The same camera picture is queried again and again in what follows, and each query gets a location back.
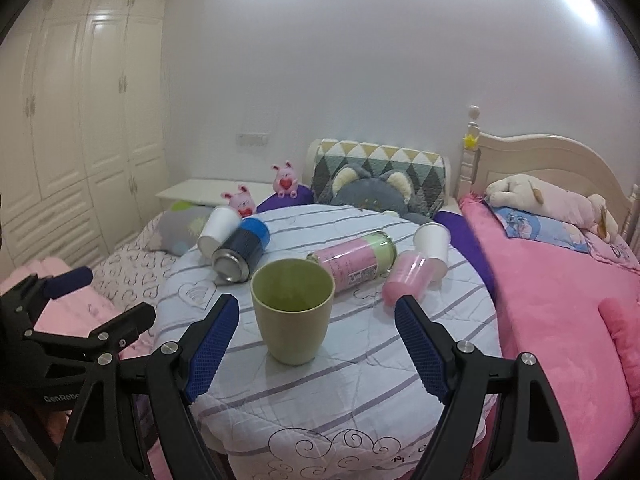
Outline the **white paper cup left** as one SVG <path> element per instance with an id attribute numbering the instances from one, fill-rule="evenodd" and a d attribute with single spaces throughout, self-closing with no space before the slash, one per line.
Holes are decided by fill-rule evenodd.
<path id="1" fill-rule="evenodd" d="M 209 215 L 198 237 L 198 250 L 205 258 L 212 258 L 214 252 L 240 226 L 239 211 L 230 206 L 217 206 Z"/>

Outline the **pink green metal can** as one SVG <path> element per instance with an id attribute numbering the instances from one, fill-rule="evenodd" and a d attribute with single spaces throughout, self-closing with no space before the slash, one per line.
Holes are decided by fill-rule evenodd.
<path id="1" fill-rule="evenodd" d="M 307 256 L 329 272 L 335 292 L 376 280 L 392 268 L 396 258 L 396 244 L 383 231 L 352 238 Z"/>

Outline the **dark blue metal can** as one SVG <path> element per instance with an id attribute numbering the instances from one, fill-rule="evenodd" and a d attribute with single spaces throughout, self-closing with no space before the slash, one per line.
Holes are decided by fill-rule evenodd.
<path id="1" fill-rule="evenodd" d="M 244 218 L 239 227 L 213 254 L 212 266 L 219 284 L 247 282 L 257 269 L 270 242 L 268 226 L 255 217 Z"/>

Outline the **white pink dog plush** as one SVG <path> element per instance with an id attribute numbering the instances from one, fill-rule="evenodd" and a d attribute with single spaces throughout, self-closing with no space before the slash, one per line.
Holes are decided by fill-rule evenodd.
<path id="1" fill-rule="evenodd" d="M 603 196 L 567 191 L 528 174 L 512 174 L 492 182 L 485 198 L 491 207 L 510 207 L 569 223 L 607 243 L 618 234 L 618 224 Z"/>

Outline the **grey bear plush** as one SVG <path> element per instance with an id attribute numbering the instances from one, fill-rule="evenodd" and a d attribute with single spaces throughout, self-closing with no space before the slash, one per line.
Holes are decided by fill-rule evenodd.
<path id="1" fill-rule="evenodd" d="M 375 177 L 363 167 L 343 166 L 326 184 L 317 202 L 390 214 L 415 224 L 432 220 L 414 210 L 413 185 L 404 172 L 397 170 Z"/>

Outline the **green plastic cup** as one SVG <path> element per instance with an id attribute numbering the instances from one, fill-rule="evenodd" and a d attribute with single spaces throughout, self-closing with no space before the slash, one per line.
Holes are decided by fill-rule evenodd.
<path id="1" fill-rule="evenodd" d="M 332 275 L 307 259 L 265 264 L 250 280 L 262 341 L 280 363 L 299 366 L 320 349 L 333 307 Z"/>

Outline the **pink plush toy back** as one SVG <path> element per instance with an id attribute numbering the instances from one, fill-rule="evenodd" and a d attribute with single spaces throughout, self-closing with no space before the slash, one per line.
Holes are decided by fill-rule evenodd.
<path id="1" fill-rule="evenodd" d="M 273 165 L 276 176 L 272 182 L 273 191 L 279 198 L 297 197 L 298 177 L 291 162 L 287 160 L 283 165 Z"/>

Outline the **white nightstand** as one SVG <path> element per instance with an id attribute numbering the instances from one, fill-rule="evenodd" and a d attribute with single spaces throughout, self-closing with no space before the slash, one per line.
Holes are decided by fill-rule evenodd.
<path id="1" fill-rule="evenodd" d="M 250 182 L 247 180 L 219 180 L 219 179 L 189 179 L 165 188 L 156 194 L 164 207 L 175 202 L 183 202 L 217 206 L 228 203 L 221 196 L 222 193 L 235 194 L 240 192 L 239 186 L 244 185 L 250 191 L 254 202 L 259 205 L 273 194 L 272 185 L 264 182 Z"/>

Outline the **striped white quilt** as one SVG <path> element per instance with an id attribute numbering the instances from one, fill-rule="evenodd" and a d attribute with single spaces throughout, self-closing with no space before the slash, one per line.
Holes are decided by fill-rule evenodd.
<path id="1" fill-rule="evenodd" d="M 418 226 L 349 206 L 306 205 L 257 217 L 270 231 L 260 265 L 384 231 L 398 252 Z M 152 329 L 155 347 L 177 341 L 220 294 L 238 300 L 239 326 L 209 390 L 191 405 L 205 443 L 228 456 L 237 479 L 397 479 L 413 469 L 442 414 L 423 388 L 386 309 L 380 280 L 336 296 L 317 356 L 286 366 L 262 342 L 250 285 L 216 286 L 193 246 L 172 266 Z M 448 273 L 423 309 L 454 340 L 500 356 L 494 302 L 472 264 L 449 246 Z"/>

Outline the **white paper cup right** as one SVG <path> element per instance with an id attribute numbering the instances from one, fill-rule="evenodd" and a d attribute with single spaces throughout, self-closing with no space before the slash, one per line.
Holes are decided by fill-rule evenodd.
<path id="1" fill-rule="evenodd" d="M 431 263 L 435 281 L 441 281 L 448 272 L 450 240 L 449 230 L 438 222 L 424 223 L 413 234 L 414 248 Z"/>

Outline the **white wardrobe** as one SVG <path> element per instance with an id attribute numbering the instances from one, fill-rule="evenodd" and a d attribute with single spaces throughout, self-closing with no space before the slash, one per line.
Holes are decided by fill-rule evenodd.
<path id="1" fill-rule="evenodd" d="M 1 271 L 99 261 L 162 209 L 166 0 L 29 0 L 1 45 Z"/>

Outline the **blue cartoon pillow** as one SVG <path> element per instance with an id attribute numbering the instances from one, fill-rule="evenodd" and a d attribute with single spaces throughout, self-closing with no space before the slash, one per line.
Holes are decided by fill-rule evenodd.
<path id="1" fill-rule="evenodd" d="M 531 240 L 588 254 L 589 245 L 582 231 L 572 224 L 509 207 L 490 207 L 503 226 L 507 238 Z"/>

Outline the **pink plush toy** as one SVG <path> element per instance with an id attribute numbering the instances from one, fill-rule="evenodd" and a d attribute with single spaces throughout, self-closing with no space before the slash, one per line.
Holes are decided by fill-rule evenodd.
<path id="1" fill-rule="evenodd" d="M 257 206 L 245 184 L 238 185 L 238 192 L 234 194 L 223 192 L 220 197 L 228 200 L 228 206 L 235 209 L 242 218 L 249 217 L 256 212 Z"/>
<path id="2" fill-rule="evenodd" d="M 276 176 L 272 182 L 273 191 L 279 198 L 297 197 L 298 177 L 291 162 L 287 160 L 283 165 L 273 165 Z"/>

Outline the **yellow star sticker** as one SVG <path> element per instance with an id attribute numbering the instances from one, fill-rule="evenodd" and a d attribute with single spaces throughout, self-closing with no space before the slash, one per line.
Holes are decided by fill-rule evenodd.
<path id="1" fill-rule="evenodd" d="M 477 147 L 478 136 L 473 136 L 471 133 L 468 133 L 463 138 L 463 146 L 466 150 L 475 151 Z"/>

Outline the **heart pattern sheet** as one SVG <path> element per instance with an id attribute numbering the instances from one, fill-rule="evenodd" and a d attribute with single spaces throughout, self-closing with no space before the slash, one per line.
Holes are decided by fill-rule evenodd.
<path id="1" fill-rule="evenodd" d="M 154 309 L 160 292 L 178 260 L 160 250 L 158 226 L 165 214 L 151 220 L 130 242 L 123 244 L 93 269 L 91 287 L 104 298 L 104 312 L 109 316 L 125 312 L 144 302 Z"/>

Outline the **pink fleece blanket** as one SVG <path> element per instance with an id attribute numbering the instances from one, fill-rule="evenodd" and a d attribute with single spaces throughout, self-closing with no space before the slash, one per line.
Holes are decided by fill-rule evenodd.
<path id="1" fill-rule="evenodd" d="M 550 244 L 506 236 L 476 196 L 460 200 L 494 274 L 500 344 L 541 362 L 572 438 L 580 478 L 604 471 L 634 424 L 634 409 L 602 300 L 639 303 L 639 274 Z"/>

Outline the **white paper cup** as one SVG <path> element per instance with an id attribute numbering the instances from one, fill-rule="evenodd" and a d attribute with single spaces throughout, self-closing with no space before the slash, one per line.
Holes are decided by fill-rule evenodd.
<path id="1" fill-rule="evenodd" d="M 424 223 L 413 234 L 414 248 L 431 263 L 435 281 L 441 281 L 448 272 L 450 240 L 449 230 L 438 222 Z"/>
<path id="2" fill-rule="evenodd" d="M 209 215 L 198 237 L 198 250 L 205 258 L 212 258 L 214 252 L 240 226 L 239 211 L 230 206 L 217 206 Z"/>

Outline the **triangle pattern cushion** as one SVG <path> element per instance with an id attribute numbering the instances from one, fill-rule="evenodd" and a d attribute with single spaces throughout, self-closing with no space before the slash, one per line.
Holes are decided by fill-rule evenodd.
<path id="1" fill-rule="evenodd" d="M 450 199 L 450 163 L 441 154 L 416 148 L 349 140 L 317 139 L 308 148 L 302 183 L 314 198 L 328 198 L 330 181 L 343 166 L 358 166 L 372 177 L 401 171 L 411 181 L 409 209 L 433 217 Z"/>

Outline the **cream wooden headboard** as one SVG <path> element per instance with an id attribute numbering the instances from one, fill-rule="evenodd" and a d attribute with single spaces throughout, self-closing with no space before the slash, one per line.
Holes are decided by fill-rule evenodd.
<path id="1" fill-rule="evenodd" d="M 639 248 L 639 187 L 626 194 L 613 170 L 587 145 L 554 134 L 493 136 L 480 130 L 480 109 L 469 107 L 466 135 L 475 140 L 464 146 L 454 197 L 480 194 L 486 186 L 510 174 L 531 174 L 567 190 L 598 193 L 618 222 L 628 245 Z"/>

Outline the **pink plush toy front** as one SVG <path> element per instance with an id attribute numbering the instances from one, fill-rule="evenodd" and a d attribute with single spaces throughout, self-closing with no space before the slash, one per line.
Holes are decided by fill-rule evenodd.
<path id="1" fill-rule="evenodd" d="M 257 206 L 245 184 L 238 185 L 238 192 L 234 194 L 223 192 L 220 197 L 228 200 L 228 206 L 235 209 L 242 218 L 249 217 L 256 212 Z"/>

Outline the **grey green spotted pillow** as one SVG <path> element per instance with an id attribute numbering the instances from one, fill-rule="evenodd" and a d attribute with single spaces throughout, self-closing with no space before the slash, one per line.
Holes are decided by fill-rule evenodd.
<path id="1" fill-rule="evenodd" d="M 160 216 L 144 248 L 182 256 L 196 244 L 212 212 L 213 207 L 209 206 L 173 203 Z"/>

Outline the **pink plastic cup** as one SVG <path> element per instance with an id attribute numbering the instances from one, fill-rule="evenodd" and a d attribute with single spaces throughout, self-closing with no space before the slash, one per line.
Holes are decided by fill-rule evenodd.
<path id="1" fill-rule="evenodd" d="M 414 249 L 401 252 L 382 287 L 384 304 L 393 308 L 396 302 L 406 295 L 421 301 L 433 278 L 433 265 L 424 255 Z"/>

